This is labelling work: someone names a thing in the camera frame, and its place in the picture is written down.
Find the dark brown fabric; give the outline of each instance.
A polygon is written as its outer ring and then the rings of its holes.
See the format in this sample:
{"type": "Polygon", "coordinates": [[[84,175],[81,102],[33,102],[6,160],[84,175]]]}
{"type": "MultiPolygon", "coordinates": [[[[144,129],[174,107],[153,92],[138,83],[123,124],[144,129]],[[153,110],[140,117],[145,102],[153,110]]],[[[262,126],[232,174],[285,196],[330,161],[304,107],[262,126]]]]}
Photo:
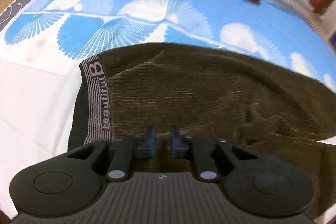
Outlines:
{"type": "Polygon", "coordinates": [[[317,193],[310,216],[336,202],[336,96],[303,75],[245,55],[145,43],[100,54],[115,138],[154,125],[157,157],[146,170],[187,170],[170,159],[171,125],[182,134],[227,138],[307,172],[317,193]]]}
{"type": "Polygon", "coordinates": [[[9,224],[10,219],[0,211],[0,224],[9,224]]]}

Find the bed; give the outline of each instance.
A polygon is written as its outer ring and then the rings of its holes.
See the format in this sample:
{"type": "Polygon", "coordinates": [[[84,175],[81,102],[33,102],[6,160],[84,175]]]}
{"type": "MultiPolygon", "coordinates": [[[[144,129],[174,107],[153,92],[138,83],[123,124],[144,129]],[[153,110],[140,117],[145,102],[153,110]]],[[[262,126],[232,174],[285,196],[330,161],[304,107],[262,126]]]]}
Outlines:
{"type": "MultiPolygon", "coordinates": [[[[336,58],[277,0],[15,0],[0,16],[0,208],[21,169],[66,152],[80,62],[99,52],[172,42],[251,55],[336,92],[336,58]]],[[[336,137],[323,141],[336,145],[336,137]]],[[[317,223],[336,215],[331,207],[317,223]]]]}

